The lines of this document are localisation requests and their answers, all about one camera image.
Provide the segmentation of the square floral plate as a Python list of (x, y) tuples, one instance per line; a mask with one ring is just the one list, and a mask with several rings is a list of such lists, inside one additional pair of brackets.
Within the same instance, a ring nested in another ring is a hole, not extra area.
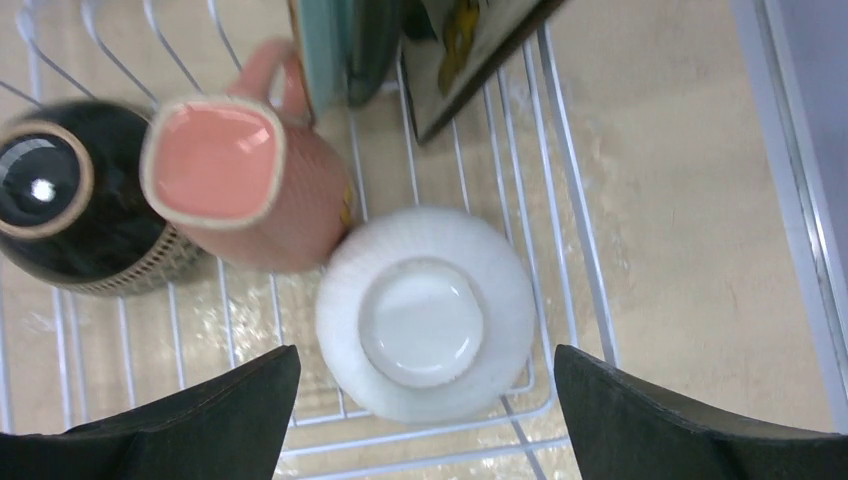
[(401, 69), (417, 142), (436, 136), (563, 4), (403, 1)]

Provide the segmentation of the pink flowered mug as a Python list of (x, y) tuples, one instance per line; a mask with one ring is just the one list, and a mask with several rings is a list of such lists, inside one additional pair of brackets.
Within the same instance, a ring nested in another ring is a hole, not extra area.
[(203, 250), (262, 271), (324, 264), (358, 216), (348, 166), (314, 131), (297, 48), (283, 37), (260, 43), (224, 91), (158, 107), (140, 184)]

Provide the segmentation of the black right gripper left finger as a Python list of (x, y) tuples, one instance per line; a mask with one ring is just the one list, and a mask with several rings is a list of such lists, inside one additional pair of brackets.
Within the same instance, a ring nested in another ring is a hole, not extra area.
[(295, 346), (61, 434), (1, 436), (4, 479), (270, 479), (298, 390)]

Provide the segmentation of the light green round plate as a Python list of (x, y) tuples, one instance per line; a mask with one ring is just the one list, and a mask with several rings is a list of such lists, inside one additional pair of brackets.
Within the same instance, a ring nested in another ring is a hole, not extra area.
[(305, 90), (317, 119), (347, 101), (353, 2), (293, 0), (288, 5)]

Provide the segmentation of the white bowl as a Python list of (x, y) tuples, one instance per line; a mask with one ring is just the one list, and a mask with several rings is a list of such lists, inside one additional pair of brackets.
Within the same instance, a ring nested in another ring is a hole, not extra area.
[(337, 385), (405, 424), (476, 416), (532, 353), (531, 279), (506, 237), (465, 211), (418, 206), (368, 221), (335, 250), (315, 332)]

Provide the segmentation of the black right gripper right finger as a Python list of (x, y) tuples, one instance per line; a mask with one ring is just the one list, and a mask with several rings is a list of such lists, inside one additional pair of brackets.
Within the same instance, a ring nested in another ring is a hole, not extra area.
[(844, 479), (847, 438), (719, 409), (559, 345), (554, 379), (585, 479)]

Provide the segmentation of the brown rimmed beige bowl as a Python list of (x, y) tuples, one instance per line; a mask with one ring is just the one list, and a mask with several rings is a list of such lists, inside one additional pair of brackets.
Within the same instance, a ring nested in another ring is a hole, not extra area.
[(46, 103), (1, 127), (1, 252), (74, 293), (139, 295), (203, 250), (157, 214), (139, 176), (153, 111), (113, 99)]

